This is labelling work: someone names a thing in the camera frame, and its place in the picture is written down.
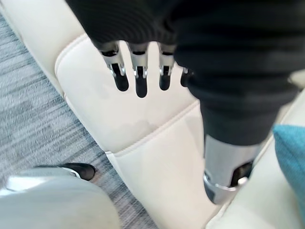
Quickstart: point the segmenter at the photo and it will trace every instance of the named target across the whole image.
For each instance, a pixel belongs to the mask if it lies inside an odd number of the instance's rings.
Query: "robotic hand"
[[[302,1],[66,0],[104,57],[117,88],[128,89],[117,41],[132,57],[136,93],[147,94],[147,46],[159,43],[160,88],[174,59],[181,84],[201,102],[204,187],[223,204],[249,178],[280,107],[297,94],[291,72],[305,68]]]

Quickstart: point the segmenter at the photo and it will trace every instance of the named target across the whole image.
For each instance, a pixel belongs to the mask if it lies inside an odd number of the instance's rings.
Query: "sofa armrest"
[[[0,12],[50,82],[63,95],[54,72],[59,53],[84,34],[64,0],[1,0]]]

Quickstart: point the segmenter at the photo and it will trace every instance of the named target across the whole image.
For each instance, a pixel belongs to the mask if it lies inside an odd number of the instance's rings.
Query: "leather upholstery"
[[[202,229],[218,208],[203,188],[202,120],[198,102],[180,86],[181,69],[175,67],[170,89],[161,91],[152,44],[149,91],[140,99],[126,45],[130,88],[122,93],[64,0],[1,0],[0,11],[159,228]],[[304,72],[293,81],[304,87]],[[304,104],[302,93],[285,123],[305,125]],[[272,140],[267,144],[250,182],[207,228],[300,228]]]
[[[71,43],[56,62],[67,103],[159,228],[201,229],[217,207],[203,187],[199,103],[180,86],[177,66],[170,89],[159,88],[156,43],[148,51],[148,94],[138,98],[126,44],[121,49],[130,82],[124,93],[87,36]]]

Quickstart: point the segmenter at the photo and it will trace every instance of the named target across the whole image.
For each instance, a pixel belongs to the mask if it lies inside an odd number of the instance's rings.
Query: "cushion seam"
[[[179,122],[186,114],[191,112],[198,105],[199,105],[199,101],[195,101],[195,102],[191,103],[185,109],[180,111],[178,114],[173,116],[171,119],[169,119],[167,122],[165,122],[164,124],[159,126],[156,130],[152,131],[148,135],[145,135],[144,137],[142,137],[141,139],[137,140],[136,142],[134,142],[130,146],[127,146],[127,147],[123,148],[122,150],[120,150],[120,151],[118,151],[116,153],[114,153],[112,151],[108,151],[108,154],[111,153],[111,154],[114,154],[116,156],[123,156],[123,155],[129,153],[130,151],[134,150],[135,148],[138,148],[138,147],[144,145],[145,143],[155,139],[155,137],[159,133],[162,133],[163,131],[171,128],[174,124]]]
[[[87,38],[87,34],[83,33],[80,36],[78,36],[77,38],[75,38],[73,41],[71,41],[70,43],[68,43],[63,49],[62,51],[58,54],[56,61],[55,61],[55,67],[54,67],[54,71],[55,71],[55,76],[57,77],[57,71],[59,68],[59,65],[61,64],[62,60],[66,57],[66,55],[69,53],[69,51],[72,51],[78,44],[80,44],[81,42],[85,41],[85,38]]]

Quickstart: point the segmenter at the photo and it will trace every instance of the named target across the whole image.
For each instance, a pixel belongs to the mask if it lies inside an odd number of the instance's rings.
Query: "sofa cushion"
[[[305,91],[293,103],[282,123],[305,126],[304,111]],[[295,194],[276,159],[273,138],[263,151],[249,182],[206,229],[304,229]]]
[[[101,54],[84,35],[72,42],[56,61],[56,74],[76,115],[104,151],[119,152],[136,143],[171,118],[195,98],[180,85],[182,70],[172,72],[167,91],[159,88],[159,50],[152,43],[148,53],[148,94],[139,98],[127,45],[121,43],[130,87],[119,91]]]
[[[274,138],[276,157],[296,194],[305,225],[305,128],[277,125]]]
[[[203,124],[199,102],[180,85],[159,88],[158,47],[148,50],[148,94],[135,92],[129,51],[121,43],[130,88],[120,92],[87,36],[59,56],[57,77],[67,103],[159,229],[202,229],[217,211],[203,187]]]

